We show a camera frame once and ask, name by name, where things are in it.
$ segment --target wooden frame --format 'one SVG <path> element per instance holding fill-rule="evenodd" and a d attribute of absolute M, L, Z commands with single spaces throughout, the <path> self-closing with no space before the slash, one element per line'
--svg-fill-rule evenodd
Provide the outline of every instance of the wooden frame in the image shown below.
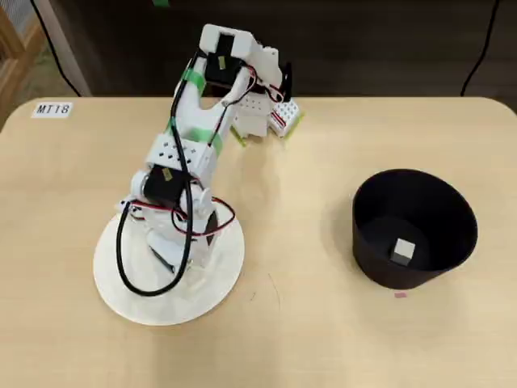
<path fill-rule="evenodd" d="M 44 33 L 36 17 L 27 27 L 25 36 L 18 36 L 3 8 L 0 7 L 0 130 L 15 107 L 14 97 L 31 63 L 44 43 Z"/>
<path fill-rule="evenodd" d="M 0 6 L 0 49 L 7 58 L 19 58 L 25 48 L 6 12 Z"/>

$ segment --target white sticker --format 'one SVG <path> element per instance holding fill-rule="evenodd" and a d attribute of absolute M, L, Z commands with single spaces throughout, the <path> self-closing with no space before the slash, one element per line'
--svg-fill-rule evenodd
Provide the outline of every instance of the white sticker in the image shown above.
<path fill-rule="evenodd" d="M 74 103 L 38 103 L 32 113 L 33 119 L 65 119 L 68 117 Z"/>

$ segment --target small block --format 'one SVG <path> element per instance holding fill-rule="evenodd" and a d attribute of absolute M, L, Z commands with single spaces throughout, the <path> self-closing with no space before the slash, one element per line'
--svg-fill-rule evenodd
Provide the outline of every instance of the small block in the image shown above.
<path fill-rule="evenodd" d="M 405 256 L 408 259 L 413 259 L 414 244 L 412 242 L 398 238 L 397 244 L 395 244 L 394 253 Z"/>
<path fill-rule="evenodd" d="M 391 255 L 391 261 L 397 263 L 397 264 L 400 264 L 400 265 L 405 265 L 407 266 L 411 259 L 409 257 L 405 257 L 403 255 L 399 255 L 398 253 L 393 253 Z"/>

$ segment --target black cable on wall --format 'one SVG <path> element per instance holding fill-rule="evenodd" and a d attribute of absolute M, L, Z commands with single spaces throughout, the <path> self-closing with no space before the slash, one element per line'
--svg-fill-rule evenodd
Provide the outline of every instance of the black cable on wall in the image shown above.
<path fill-rule="evenodd" d="M 50 47 L 50 51 L 52 52 L 52 55 L 54 56 L 54 61 L 56 61 L 57 69 L 59 70 L 59 73 L 61 74 L 61 77 L 65 80 L 65 82 L 68 84 L 70 89 L 74 91 L 74 93 L 81 97 L 81 93 L 76 89 L 76 87 L 73 85 L 73 83 L 66 77 L 65 72 L 63 71 L 63 68 L 61 67 L 61 63 L 59 62 L 59 58 L 57 57 L 56 48 L 54 47 L 54 44 L 52 40 L 50 39 L 50 35 L 48 34 L 47 27 L 45 26 L 45 23 L 43 22 L 43 18 L 41 17 L 40 10 L 36 6 L 36 3 L 34 0 L 31 0 L 32 8 L 34 8 L 34 12 L 36 13 L 36 16 L 38 17 L 38 20 L 40 21 L 41 28 L 43 28 L 43 32 L 45 36 L 47 37 L 48 46 Z"/>
<path fill-rule="evenodd" d="M 476 73 L 477 68 L 480 66 L 480 64 L 485 59 L 486 52 L 488 51 L 488 47 L 490 45 L 490 37 L 492 36 L 492 30 L 494 30 L 495 15 L 498 13 L 499 3 L 500 3 L 499 0 L 494 0 L 494 6 L 492 7 L 492 13 L 490 15 L 490 21 L 488 23 L 488 28 L 486 30 L 485 43 L 483 44 L 483 49 L 481 51 L 481 55 L 479 56 L 476 64 L 474 65 L 472 70 L 470 70 L 469 75 L 463 82 L 463 86 L 461 87 L 461 93 L 460 93 L 461 97 L 463 97 L 465 95 L 465 91 L 467 90 L 467 86 L 469 85 L 470 80 L 472 79 L 473 75 Z"/>

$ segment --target label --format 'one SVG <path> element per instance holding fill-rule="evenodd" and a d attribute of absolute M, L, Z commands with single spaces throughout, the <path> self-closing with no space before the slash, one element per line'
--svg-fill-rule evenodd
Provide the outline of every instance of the label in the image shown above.
<path fill-rule="evenodd" d="M 162 168 L 163 178 L 166 182 L 169 182 L 172 180 L 172 174 L 170 173 L 170 170 L 168 168 Z"/>
<path fill-rule="evenodd" d="M 65 119 L 69 116 L 74 103 L 38 103 L 32 113 L 33 119 Z"/>
<path fill-rule="evenodd" d="M 219 57 L 219 70 L 226 69 L 226 61 L 224 57 Z"/>

